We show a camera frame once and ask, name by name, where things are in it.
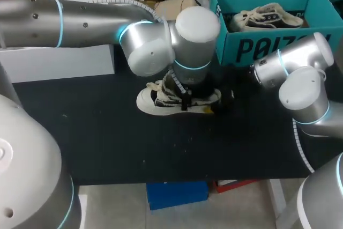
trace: white sneaker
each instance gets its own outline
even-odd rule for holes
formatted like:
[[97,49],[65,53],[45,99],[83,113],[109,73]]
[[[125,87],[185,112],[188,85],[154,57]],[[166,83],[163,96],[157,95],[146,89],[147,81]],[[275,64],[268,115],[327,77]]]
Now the white sneaker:
[[174,80],[170,71],[163,80],[156,83],[147,83],[147,88],[143,89],[137,96],[137,107],[151,115],[173,115],[177,113],[201,113],[213,114],[211,104],[221,99],[221,93],[215,89],[213,94],[205,99],[191,99],[191,106],[187,111],[181,110],[182,100],[173,91]]
[[287,13],[278,3],[270,3],[252,11],[236,14],[230,22],[229,29],[233,32],[298,29],[303,23],[303,19]]

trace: black table surface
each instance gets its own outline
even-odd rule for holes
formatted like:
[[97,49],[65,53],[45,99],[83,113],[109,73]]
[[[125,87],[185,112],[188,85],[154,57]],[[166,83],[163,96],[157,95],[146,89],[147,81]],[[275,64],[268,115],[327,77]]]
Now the black table surface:
[[[309,175],[277,91],[245,94],[225,115],[152,116],[137,108],[136,97],[163,74],[137,77],[115,51],[115,75],[14,85],[29,115],[56,139],[76,184]],[[331,100],[343,102],[342,83],[338,68],[329,68]],[[300,140],[314,169],[343,151],[341,140],[301,132]]]

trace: table leg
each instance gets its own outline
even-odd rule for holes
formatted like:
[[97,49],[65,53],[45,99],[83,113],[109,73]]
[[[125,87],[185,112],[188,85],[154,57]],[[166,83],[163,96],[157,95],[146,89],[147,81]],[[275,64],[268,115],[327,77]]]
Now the table leg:
[[297,194],[295,194],[291,202],[286,205],[281,181],[279,179],[270,179],[267,181],[267,185],[274,208],[276,228],[291,229],[299,218],[296,207]]

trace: blue led ring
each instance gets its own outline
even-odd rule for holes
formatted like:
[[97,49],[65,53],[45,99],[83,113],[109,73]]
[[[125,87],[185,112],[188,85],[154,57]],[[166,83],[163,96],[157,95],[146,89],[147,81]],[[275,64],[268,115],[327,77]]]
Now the blue led ring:
[[281,64],[282,68],[285,71],[286,76],[289,76],[289,73],[288,73],[288,71],[287,71],[287,69],[285,67],[284,61],[282,60],[280,49],[278,49],[278,57],[279,57],[280,64]]
[[61,224],[59,225],[59,227],[57,229],[62,229],[63,228],[65,222],[68,219],[68,216],[69,216],[69,214],[71,212],[71,209],[72,209],[72,206],[73,206],[73,203],[74,203],[74,183],[73,183],[72,177],[70,177],[70,180],[71,180],[71,189],[72,189],[72,192],[73,192],[72,195],[71,195],[70,206],[69,206],[69,209],[68,209],[67,213],[65,214],[65,217],[63,218]]
[[342,185],[342,180],[341,180],[341,175],[339,173],[339,163],[341,161],[341,157],[342,157],[343,153],[339,156],[338,160],[337,160],[337,165],[336,165],[336,175],[337,175],[337,180],[338,180],[338,187],[341,191],[341,194],[343,196],[343,185]]
[[59,0],[55,0],[57,3],[58,11],[59,11],[59,38],[56,48],[59,48],[62,44],[62,38],[63,38],[63,8],[62,4],[59,2]]
[[315,120],[313,122],[301,123],[301,122],[298,122],[297,120],[294,120],[294,121],[297,122],[298,124],[304,124],[304,125],[315,124],[315,123],[319,122],[321,119],[323,119],[327,115],[327,113],[329,112],[329,109],[330,109],[330,102],[329,102],[329,104],[327,106],[327,110],[326,110],[325,114],[321,118],[319,118],[319,119],[317,119],[317,120]]
[[206,66],[208,66],[211,61],[209,61],[207,64],[203,65],[202,67],[196,67],[196,68],[192,68],[192,67],[185,67],[184,65],[180,64],[177,60],[174,61],[177,65],[181,66],[182,68],[185,68],[187,70],[200,70],[205,68]]

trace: white cable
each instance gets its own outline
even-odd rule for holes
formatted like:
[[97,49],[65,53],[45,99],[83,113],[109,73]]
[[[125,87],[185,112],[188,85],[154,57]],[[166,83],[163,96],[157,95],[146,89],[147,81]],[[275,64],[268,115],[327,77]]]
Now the white cable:
[[156,12],[150,8],[149,6],[143,4],[140,1],[136,1],[136,0],[93,0],[92,3],[98,3],[98,4],[130,4],[130,5],[136,5],[139,6],[140,8],[145,9],[146,11],[148,11],[153,18],[158,21],[159,23],[162,23],[163,20],[156,14]]
[[319,69],[319,68],[316,68],[316,70],[323,75],[323,80],[326,81],[326,73],[322,69]]
[[314,173],[315,170],[312,168],[312,166],[310,165],[310,163],[308,162],[305,154],[304,154],[304,151],[302,150],[302,147],[301,147],[301,144],[300,144],[300,140],[299,140],[299,135],[298,135],[298,130],[297,130],[297,127],[296,127],[296,122],[294,119],[293,120],[293,132],[294,132],[294,138],[295,138],[295,142],[296,142],[296,145],[298,147],[298,150],[299,150],[299,154],[302,158],[302,160],[304,161],[306,167],[308,168],[308,170],[311,172],[311,173]]

